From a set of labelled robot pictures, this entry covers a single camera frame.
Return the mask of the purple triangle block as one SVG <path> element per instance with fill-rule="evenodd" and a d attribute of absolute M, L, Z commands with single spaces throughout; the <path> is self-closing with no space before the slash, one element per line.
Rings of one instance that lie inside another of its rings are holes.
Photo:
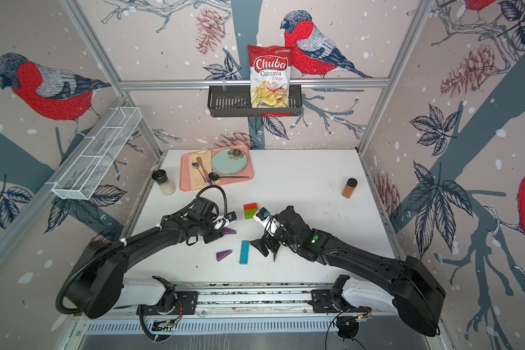
<path fill-rule="evenodd" d="M 231 229 L 231 228 L 224 227 L 222 233 L 224 235 L 234 235 L 234 234 L 236 234 L 236 231 Z"/>
<path fill-rule="evenodd" d="M 231 255 L 232 253 L 233 253 L 232 249 L 227 249 L 227 250 L 224 250 L 224 251 L 221 251 L 221 252 L 217 252 L 216 253 L 217 262 L 222 261 L 223 259 L 225 259 L 229 255 Z"/>

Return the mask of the green rectangular block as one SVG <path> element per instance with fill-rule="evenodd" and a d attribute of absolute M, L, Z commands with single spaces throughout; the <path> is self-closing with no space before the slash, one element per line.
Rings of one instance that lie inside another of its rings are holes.
<path fill-rule="evenodd" d="M 249 209 L 244 212 L 244 217 L 246 220 L 253 219 L 256 213 L 258 212 L 258 209 Z"/>

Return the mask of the red rectangular block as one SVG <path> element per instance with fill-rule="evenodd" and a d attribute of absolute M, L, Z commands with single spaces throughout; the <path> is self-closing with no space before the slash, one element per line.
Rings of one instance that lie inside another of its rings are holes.
<path fill-rule="evenodd" d="M 249 211 L 249 210 L 254 210 L 254 209 L 258 209 L 258 205 L 256 203 L 244 205 L 244 211 Z"/>

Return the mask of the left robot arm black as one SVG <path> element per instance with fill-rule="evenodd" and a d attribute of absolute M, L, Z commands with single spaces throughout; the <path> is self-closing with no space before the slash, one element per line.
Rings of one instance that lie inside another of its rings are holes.
<path fill-rule="evenodd" d="M 160 314 L 173 311 L 175 287 L 163 277 L 127 279 L 126 272 L 162 249 L 191 239 L 211 243 L 237 219 L 235 212 L 219 213 L 215 202 L 195 198 L 185 208 L 162 217 L 159 224 L 129 239 L 90 243 L 74 265 L 55 299 L 61 314 L 83 313 L 97 319 L 111 309 L 128 306 L 153 308 Z"/>

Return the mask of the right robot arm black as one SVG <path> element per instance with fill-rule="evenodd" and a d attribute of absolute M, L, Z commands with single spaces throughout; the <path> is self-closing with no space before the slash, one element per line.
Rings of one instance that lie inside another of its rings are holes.
<path fill-rule="evenodd" d="M 278 214 L 261 208 L 254 218 L 264 231 L 251 245 L 264 256 L 276 254 L 286 246 L 307 261 L 362 277 L 392 296 L 399 317 L 410 328 L 430 337 L 439 335 L 446 292 L 419 259 L 385 258 L 351 246 L 330 233 L 309 227 L 292 206 Z"/>

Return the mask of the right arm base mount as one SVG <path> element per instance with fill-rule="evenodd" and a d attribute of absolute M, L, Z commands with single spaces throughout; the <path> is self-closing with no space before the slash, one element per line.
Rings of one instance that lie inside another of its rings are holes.
<path fill-rule="evenodd" d="M 315 314 L 370 313 L 371 308 L 352 306 L 341 297 L 333 297 L 329 290 L 311 290 L 311 300 L 308 304 Z"/>

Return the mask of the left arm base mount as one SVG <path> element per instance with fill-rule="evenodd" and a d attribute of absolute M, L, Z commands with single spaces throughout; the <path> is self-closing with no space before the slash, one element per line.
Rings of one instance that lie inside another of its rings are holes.
<path fill-rule="evenodd" d="M 195 313 L 198 296 L 196 291 L 177 291 L 172 296 L 163 296 L 154 306 L 138 306 L 137 311 L 141 312 L 142 316 L 190 316 Z"/>

